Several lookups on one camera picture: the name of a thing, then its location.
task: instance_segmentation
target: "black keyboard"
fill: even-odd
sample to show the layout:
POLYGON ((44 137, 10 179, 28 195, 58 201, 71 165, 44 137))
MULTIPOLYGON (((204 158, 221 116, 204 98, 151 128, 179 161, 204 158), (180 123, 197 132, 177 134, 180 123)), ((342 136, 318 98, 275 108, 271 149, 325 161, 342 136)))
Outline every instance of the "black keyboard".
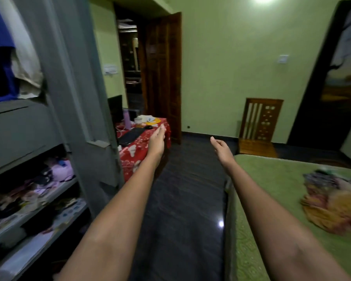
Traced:
POLYGON ((123 148, 134 142, 143 132, 144 128, 132 128, 129 132, 118 138, 118 145, 123 148))

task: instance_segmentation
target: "hanging clothes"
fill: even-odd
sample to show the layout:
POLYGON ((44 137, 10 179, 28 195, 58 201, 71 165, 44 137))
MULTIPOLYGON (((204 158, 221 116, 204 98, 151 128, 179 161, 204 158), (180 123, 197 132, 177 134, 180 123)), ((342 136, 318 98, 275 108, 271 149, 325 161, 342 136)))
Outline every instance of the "hanging clothes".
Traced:
POLYGON ((14 41, 12 70, 19 79, 19 99, 37 97, 43 83, 43 73, 29 32, 13 0, 0 0, 0 13, 14 41))
POLYGON ((0 15, 0 101, 17 99, 19 88, 12 71, 14 42, 0 15))

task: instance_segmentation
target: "purple water bottle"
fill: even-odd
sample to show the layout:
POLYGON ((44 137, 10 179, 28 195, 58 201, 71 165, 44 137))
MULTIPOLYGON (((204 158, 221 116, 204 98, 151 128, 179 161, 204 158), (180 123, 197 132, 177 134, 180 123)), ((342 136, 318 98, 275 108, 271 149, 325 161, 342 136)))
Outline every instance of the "purple water bottle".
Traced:
POLYGON ((129 115, 129 110, 127 108, 123 109, 123 120, 125 122, 125 129, 131 130, 130 115, 129 115))

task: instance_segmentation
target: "chair backrest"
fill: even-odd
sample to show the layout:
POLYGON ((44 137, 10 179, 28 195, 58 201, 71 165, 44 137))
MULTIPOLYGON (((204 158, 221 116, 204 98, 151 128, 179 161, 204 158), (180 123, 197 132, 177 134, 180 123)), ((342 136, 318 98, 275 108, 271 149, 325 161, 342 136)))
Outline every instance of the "chair backrest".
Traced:
POLYGON ((283 100, 246 99, 239 138, 271 142, 283 100))

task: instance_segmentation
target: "door with landscape picture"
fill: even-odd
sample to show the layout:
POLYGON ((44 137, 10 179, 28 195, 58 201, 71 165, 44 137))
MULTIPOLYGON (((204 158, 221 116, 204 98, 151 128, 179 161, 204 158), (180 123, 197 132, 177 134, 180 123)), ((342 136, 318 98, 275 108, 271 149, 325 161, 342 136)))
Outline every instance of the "door with landscape picture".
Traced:
POLYGON ((288 144, 339 150, 351 129, 351 0, 341 1, 288 144))
POLYGON ((181 142, 181 13, 150 20, 138 29, 142 89, 147 114, 167 118, 181 142))

